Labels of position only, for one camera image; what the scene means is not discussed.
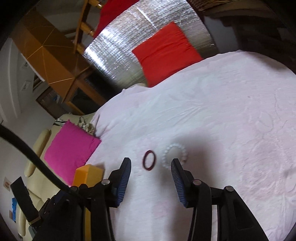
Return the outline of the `orange cardboard box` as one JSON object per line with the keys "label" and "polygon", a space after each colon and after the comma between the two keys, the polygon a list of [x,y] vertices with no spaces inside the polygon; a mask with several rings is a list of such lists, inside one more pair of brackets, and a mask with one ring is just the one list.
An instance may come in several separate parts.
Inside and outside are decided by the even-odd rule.
{"label": "orange cardboard box", "polygon": [[[104,170],[90,164],[79,167],[75,171],[72,186],[79,187],[81,184],[86,184],[88,187],[93,187],[103,179]],[[87,208],[84,208],[84,237],[85,240],[91,240],[91,213]]]}

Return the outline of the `dark red thin bangle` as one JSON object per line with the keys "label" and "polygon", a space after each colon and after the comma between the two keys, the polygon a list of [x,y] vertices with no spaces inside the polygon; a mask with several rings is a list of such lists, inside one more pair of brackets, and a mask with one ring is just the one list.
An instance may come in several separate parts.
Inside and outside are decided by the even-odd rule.
{"label": "dark red thin bangle", "polygon": [[156,164],[156,154],[152,150],[146,151],[142,159],[142,166],[146,171],[151,171]]}

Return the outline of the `magenta pillow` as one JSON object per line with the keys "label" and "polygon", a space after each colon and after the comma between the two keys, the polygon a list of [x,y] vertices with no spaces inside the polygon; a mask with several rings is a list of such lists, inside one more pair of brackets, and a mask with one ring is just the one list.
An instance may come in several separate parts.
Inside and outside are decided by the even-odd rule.
{"label": "magenta pillow", "polygon": [[68,120],[46,150],[44,160],[57,176],[71,186],[76,169],[85,165],[100,143],[99,138]]}

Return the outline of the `patterned fabric bundle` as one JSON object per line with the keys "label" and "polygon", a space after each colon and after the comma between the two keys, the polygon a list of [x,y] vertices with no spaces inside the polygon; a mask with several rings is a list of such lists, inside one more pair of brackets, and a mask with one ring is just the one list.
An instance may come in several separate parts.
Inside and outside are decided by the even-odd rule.
{"label": "patterned fabric bundle", "polygon": [[79,117],[79,121],[78,121],[77,126],[80,127],[81,129],[83,129],[86,133],[88,133],[92,136],[94,135],[94,132],[95,132],[94,125],[91,123],[86,123],[86,119],[83,116]]}

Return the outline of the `pale pink bedspread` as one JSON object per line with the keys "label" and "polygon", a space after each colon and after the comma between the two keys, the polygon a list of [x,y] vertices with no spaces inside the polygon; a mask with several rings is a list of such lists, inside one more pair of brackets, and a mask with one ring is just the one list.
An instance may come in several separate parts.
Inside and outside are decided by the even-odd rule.
{"label": "pale pink bedspread", "polygon": [[[295,73],[281,63],[219,54],[155,87],[122,90],[91,122],[101,144],[89,164],[108,177],[132,161],[124,200],[111,210],[116,240],[188,238],[192,211],[164,158],[172,145],[185,148],[195,178],[234,187],[269,240],[284,240],[295,224]],[[151,171],[142,166],[148,150],[157,158]]]}

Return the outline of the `wooden cabinet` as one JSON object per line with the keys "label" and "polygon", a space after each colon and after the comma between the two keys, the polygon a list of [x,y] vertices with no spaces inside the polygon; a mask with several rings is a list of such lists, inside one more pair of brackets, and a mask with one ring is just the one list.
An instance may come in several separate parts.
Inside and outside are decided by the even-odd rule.
{"label": "wooden cabinet", "polygon": [[105,77],[37,11],[28,12],[11,37],[23,57],[74,114],[97,111],[115,95]]}

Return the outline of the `silver foil insulation sheet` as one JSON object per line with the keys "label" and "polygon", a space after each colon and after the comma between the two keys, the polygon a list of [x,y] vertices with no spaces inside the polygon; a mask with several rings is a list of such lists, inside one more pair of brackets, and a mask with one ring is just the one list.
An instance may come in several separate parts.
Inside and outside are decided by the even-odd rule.
{"label": "silver foil insulation sheet", "polygon": [[118,90],[145,83],[132,50],[170,22],[181,28],[203,58],[218,54],[208,29],[187,1],[138,1],[102,30],[83,57]]}

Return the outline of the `red pillow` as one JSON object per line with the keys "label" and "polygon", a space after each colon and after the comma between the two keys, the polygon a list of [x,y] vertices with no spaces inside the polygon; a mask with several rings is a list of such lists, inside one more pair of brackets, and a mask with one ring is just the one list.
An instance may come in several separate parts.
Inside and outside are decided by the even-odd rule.
{"label": "red pillow", "polygon": [[203,60],[174,22],[161,28],[132,50],[148,87],[154,87],[180,70]]}

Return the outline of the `red cloth on chair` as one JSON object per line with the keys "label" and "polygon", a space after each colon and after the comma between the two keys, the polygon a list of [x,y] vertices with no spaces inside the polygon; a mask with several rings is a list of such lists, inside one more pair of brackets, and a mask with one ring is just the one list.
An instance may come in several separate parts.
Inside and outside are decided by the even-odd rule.
{"label": "red cloth on chair", "polygon": [[138,0],[109,0],[100,11],[98,26],[94,32],[95,39],[102,30],[125,10],[137,3]]}

